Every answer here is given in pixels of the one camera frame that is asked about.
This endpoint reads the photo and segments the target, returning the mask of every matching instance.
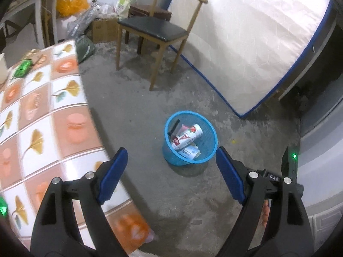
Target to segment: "white table leg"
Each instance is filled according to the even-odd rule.
[[[45,48],[42,29],[42,1],[35,1],[36,34],[39,49]]]
[[[54,42],[55,42],[55,44],[58,43],[58,39],[57,39],[57,24],[56,24],[56,5],[57,5],[57,0],[53,0],[53,8],[51,10],[51,14],[52,14],[52,20],[53,20],[53,34],[54,34]]]

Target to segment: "blue gripper pad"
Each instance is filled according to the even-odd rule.
[[[128,163],[128,151],[124,148],[120,148],[111,161],[113,161],[113,163],[100,183],[99,195],[97,197],[97,201],[100,205],[111,199]]]
[[[217,149],[215,159],[232,197],[242,205],[246,198],[242,179],[221,148]]]

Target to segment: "gray floor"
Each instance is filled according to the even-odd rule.
[[[183,60],[169,73],[175,53],[165,53],[155,89],[149,91],[154,46],[143,56],[137,39],[122,44],[121,70],[115,69],[115,43],[98,44],[80,65],[92,115],[110,155],[129,152],[122,180],[157,241],[143,251],[161,257],[215,256],[241,210],[212,160],[206,165],[174,167],[162,156],[166,120],[179,110],[193,110],[215,127],[219,145],[246,166],[278,172],[287,145],[298,142],[298,121],[269,99],[246,119],[239,119],[218,94]],[[262,237],[258,227],[253,245]]]

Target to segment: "white mattress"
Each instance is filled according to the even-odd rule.
[[[173,0],[171,22],[187,28],[197,2]],[[243,117],[291,72],[329,2],[209,0],[182,54]]]

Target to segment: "blue mattress trim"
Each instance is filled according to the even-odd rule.
[[[205,75],[203,75],[201,73],[200,70],[198,70],[195,66],[193,66],[193,64],[185,57],[181,54],[181,58],[188,63],[192,69],[194,69],[203,79],[205,79],[205,81],[213,88],[213,90],[215,90],[217,92],[217,94],[222,98],[222,100],[224,100],[224,102],[231,108],[231,110],[240,118],[245,118],[251,111],[255,110],[262,102],[264,102],[272,93],[275,92],[275,90],[284,82],[284,80],[293,72],[293,70],[296,68],[296,66],[299,64],[299,62],[305,57],[306,53],[308,52],[309,49],[312,49],[312,45],[314,43],[314,41],[316,40],[316,38],[318,37],[318,35],[320,34],[321,30],[324,27],[325,22],[327,21],[330,11],[332,9],[333,6],[333,1],[330,0],[328,7],[326,9],[326,12],[323,16],[322,21],[320,22],[317,30],[315,31],[315,33],[313,34],[312,39],[309,41],[308,45],[305,47],[304,51],[300,54],[299,58],[295,61],[295,63],[292,65],[292,67],[289,69],[289,71],[287,71],[287,73],[284,75],[283,78],[280,79],[280,81],[275,85],[275,87],[264,97],[260,100],[260,102],[258,104],[256,104],[252,109],[250,109],[249,111],[247,111],[244,114],[239,114],[237,113],[233,107],[230,105],[230,103],[223,97],[223,95],[218,91],[218,89],[210,82],[210,80],[208,80],[206,78]],[[177,52],[177,49],[175,47],[173,47],[172,45],[170,45],[170,48],[172,50],[174,50],[175,52]]]

